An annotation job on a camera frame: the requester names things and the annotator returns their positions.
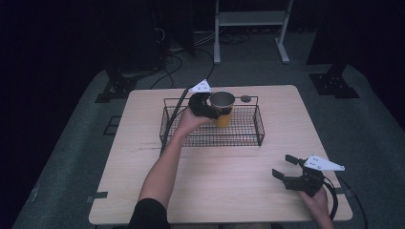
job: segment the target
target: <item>black wire basket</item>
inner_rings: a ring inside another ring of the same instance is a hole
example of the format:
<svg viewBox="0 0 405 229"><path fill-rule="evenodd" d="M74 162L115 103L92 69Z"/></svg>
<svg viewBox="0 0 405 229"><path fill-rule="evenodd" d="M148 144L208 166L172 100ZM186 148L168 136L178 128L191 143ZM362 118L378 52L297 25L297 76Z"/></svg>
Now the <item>black wire basket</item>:
<svg viewBox="0 0 405 229"><path fill-rule="evenodd" d="M236 97L232 109L232 118L229 126L218 128L212 121L203 124L199 129L191 133L184 141L185 147L204 147L204 146L261 146L265 138L265 129L263 127L262 118L258 104L257 96ZM179 102L178 98L165 98L163 116L160 126L160 140L163 142L164 133L167 128L167 123L170 120L176 105ZM181 112L187 108L184 104L188 104L186 98L178 114L173 121L170 131L167 136L167 142L173 136L174 131L179 126Z"/></svg>

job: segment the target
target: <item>black cable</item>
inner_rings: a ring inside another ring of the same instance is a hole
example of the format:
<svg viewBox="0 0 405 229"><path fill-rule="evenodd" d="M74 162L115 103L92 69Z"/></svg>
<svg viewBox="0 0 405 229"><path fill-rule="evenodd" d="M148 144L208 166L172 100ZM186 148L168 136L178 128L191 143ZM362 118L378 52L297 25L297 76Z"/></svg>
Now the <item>black cable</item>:
<svg viewBox="0 0 405 229"><path fill-rule="evenodd" d="M110 39L108 39L107 35L105 34L104 30L101 28L97 17L96 17L96 13L95 10L93 9L92 3L90 1L87 1L87 4L89 5L90 11L92 12L92 16L93 19L95 19L98 30L101 32L103 38L105 39L105 41L108 43L108 45L116 52L116 53L120 53L119 50L113 45L113 43L111 43Z"/></svg>
<svg viewBox="0 0 405 229"><path fill-rule="evenodd" d="M208 78L211 76L212 72L214 72L214 67L215 67L215 64L214 64L214 56L212 56L212 54L211 54L210 52L207 52L207 51L205 51L205 50L196 49L196 51L200 51L200 52L205 52L205 53L207 53L207 54L209 55L209 57L211 58L211 60L212 60L211 71L209 71L208 76L205 78L206 80L208 80Z"/></svg>
<svg viewBox="0 0 405 229"><path fill-rule="evenodd" d="M163 141L161 143L160 154L162 154L164 149L166 148L167 137L169 137L170 128L172 127L173 121L176 119L177 112L178 112L178 110L179 110L179 108L180 108L180 106L182 104L182 101L184 100L185 96L187 95L188 90L190 90L193 87L194 87L194 85L189 86L184 90L184 92L182 92L182 95L181 95L181 97L179 99L179 102L176 105L175 111L173 111L172 116L170 117L170 120L167 122L166 130L165 130L164 136L163 136Z"/></svg>
<svg viewBox="0 0 405 229"><path fill-rule="evenodd" d="M175 73L176 71L178 71L178 70L181 68L181 66L182 66L182 60L181 60L179 57L175 56L175 55L172 55L172 57L175 57L175 58L177 58L178 60L180 60L180 65L179 65L174 71L172 71L172 72L170 72L170 73L167 73L166 75L162 76L162 77L159 78L157 81L155 81L155 83L154 83L149 89L153 89L161 80L163 80L163 78L165 78L165 77L167 77L167 76L170 76L170 77L171 77L171 74L172 74L172 73Z"/></svg>
<svg viewBox="0 0 405 229"><path fill-rule="evenodd" d="M369 228L369 222L368 222L368 220L367 220L366 211L364 211L364 208L363 208L363 205L362 205L361 202L360 202L360 199L359 199L358 196L355 194L355 192L354 192L354 190L352 189L352 187L351 187L342 177L338 177L338 176L336 176L336 177L337 177L338 179L340 179L340 181L342 181L342 182L346 185L346 187L348 187L349 191L351 191L352 195L354 196L354 198L355 198L355 200L356 200L356 202L357 202L357 204L358 204L358 206L359 206L359 208L360 208L361 214L363 215L364 228L365 228L365 229Z"/></svg>
<svg viewBox="0 0 405 229"><path fill-rule="evenodd" d="M333 198L333 206L332 206L331 211L330 211L330 219L333 220L334 216L336 216L337 207L339 205L339 200L337 199L336 190L334 189L333 184L332 183L327 183L325 181L324 181L324 184L329 189L329 191L331 193L331 197Z"/></svg>

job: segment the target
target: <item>black sleeve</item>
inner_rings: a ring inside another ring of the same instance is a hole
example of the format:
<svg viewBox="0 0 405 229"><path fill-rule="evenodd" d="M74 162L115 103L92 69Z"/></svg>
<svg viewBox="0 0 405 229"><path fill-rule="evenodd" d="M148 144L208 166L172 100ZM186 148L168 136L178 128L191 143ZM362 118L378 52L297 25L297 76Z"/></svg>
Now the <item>black sleeve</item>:
<svg viewBox="0 0 405 229"><path fill-rule="evenodd" d="M144 198L135 206L128 229L168 229L167 211L157 200Z"/></svg>

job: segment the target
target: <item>black curtain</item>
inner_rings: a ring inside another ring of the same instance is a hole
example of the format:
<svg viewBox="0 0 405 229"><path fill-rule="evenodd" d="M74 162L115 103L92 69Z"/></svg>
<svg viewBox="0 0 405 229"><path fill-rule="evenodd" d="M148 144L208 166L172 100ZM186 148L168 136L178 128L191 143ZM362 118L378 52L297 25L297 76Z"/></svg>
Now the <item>black curtain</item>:
<svg viewBox="0 0 405 229"><path fill-rule="evenodd" d="M369 80L405 129L405 7L395 0L330 0L308 64L345 62Z"/></svg>

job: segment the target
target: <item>cup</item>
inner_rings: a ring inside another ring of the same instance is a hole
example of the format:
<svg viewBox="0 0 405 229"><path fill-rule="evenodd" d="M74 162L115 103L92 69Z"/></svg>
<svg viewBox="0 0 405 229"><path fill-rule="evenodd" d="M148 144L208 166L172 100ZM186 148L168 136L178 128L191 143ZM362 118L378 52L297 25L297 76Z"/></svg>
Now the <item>cup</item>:
<svg viewBox="0 0 405 229"><path fill-rule="evenodd" d="M217 92L209 96L209 102L213 108L226 113L218 117L218 119L214 119L214 124L220 128L229 126L235 96L228 92Z"/></svg>

